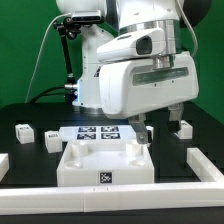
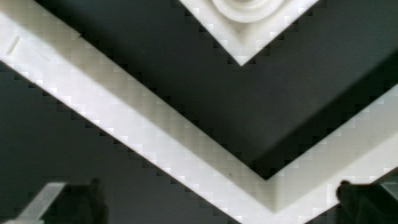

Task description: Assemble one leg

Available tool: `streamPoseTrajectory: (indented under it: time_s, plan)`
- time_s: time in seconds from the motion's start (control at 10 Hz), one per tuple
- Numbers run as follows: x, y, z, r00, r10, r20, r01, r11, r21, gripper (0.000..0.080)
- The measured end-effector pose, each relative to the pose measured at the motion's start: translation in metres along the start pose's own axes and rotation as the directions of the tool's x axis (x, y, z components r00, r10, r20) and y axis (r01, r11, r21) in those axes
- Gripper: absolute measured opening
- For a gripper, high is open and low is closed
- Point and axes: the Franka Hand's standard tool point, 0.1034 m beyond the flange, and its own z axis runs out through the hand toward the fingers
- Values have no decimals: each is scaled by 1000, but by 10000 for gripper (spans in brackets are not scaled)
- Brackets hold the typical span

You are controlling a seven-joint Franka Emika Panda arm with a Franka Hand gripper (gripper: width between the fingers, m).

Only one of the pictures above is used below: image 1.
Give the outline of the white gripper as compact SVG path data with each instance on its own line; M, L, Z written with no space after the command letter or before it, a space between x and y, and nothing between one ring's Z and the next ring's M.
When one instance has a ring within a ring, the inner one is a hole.
M199 92L195 64L187 53L177 54L174 67L164 70L154 70L151 59L104 65L99 86L105 115L111 119L130 117L139 144L148 143L142 113L169 106L168 130L176 133L181 130L182 102L195 99Z

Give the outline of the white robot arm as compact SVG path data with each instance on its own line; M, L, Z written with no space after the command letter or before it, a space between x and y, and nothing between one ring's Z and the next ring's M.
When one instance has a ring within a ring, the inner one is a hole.
M209 12L212 0L56 0L69 25L118 20L118 36L100 40L101 108L110 119L127 119L137 141L149 141L145 114L167 107L168 130L181 130L183 103L198 96L193 57L181 47L179 31L192 29Z

